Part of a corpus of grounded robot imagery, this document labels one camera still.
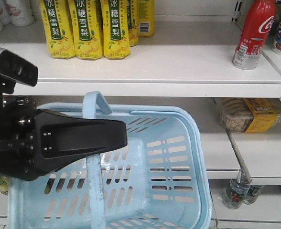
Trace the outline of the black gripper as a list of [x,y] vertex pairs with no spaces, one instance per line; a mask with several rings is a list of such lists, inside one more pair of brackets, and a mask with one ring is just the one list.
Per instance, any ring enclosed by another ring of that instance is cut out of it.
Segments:
[[30,96],[9,96],[0,101],[0,177],[33,181],[127,143],[123,121],[37,110]]

